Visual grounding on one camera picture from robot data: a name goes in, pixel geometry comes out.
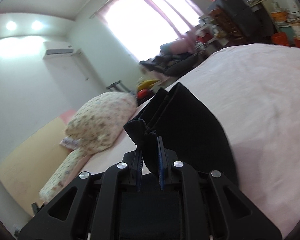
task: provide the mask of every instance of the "bed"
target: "bed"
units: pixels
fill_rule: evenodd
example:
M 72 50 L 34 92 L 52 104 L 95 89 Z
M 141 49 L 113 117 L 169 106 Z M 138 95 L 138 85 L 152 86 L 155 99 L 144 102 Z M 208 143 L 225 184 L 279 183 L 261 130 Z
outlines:
M 267 44 L 225 48 L 178 81 L 219 119 L 234 153 L 240 189 L 285 238 L 300 220 L 300 49 Z M 135 148 L 123 130 L 82 171 L 103 172 Z

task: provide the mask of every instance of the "brown wooden furniture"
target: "brown wooden furniture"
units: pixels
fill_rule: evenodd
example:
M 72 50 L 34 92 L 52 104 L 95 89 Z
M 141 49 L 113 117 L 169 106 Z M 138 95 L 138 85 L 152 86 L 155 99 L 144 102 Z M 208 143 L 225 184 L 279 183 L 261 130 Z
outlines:
M 223 9 L 218 7 L 217 9 L 212 10 L 210 16 L 227 33 L 227 38 L 235 45 L 247 43 L 247 38 Z

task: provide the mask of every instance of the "beige headboard panel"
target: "beige headboard panel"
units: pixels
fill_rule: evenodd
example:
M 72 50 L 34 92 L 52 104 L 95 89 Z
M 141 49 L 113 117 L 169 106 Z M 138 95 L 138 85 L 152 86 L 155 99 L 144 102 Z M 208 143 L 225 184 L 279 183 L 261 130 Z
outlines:
M 62 118 L 57 117 L 19 145 L 0 164 L 0 181 L 31 216 L 31 204 L 37 202 L 41 206 L 39 191 L 69 154 L 69 150 L 59 145 L 65 137 L 65 126 Z

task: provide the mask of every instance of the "silver screw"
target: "silver screw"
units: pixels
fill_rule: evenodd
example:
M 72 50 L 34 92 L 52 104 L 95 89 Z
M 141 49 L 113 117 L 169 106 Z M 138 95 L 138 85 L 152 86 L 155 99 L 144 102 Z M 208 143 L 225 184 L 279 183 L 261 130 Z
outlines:
M 117 167 L 119 169 L 125 169 L 127 167 L 127 164 L 126 163 L 118 163 Z
M 176 162 L 173 163 L 173 166 L 180 168 L 180 167 L 183 166 L 183 162 L 181 162 L 181 161 L 176 161 Z
M 220 171 L 212 171 L 211 175 L 212 175 L 212 177 L 220 178 L 221 177 L 221 172 Z
M 86 171 L 83 171 L 79 174 L 80 179 L 86 179 L 87 177 L 89 177 L 89 173 L 87 173 Z

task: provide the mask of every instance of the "window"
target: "window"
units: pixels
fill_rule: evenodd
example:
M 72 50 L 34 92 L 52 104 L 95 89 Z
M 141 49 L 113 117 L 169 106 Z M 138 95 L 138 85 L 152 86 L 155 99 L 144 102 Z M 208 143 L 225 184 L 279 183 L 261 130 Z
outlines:
M 110 0 L 97 13 L 139 61 L 183 38 L 203 14 L 190 0 Z

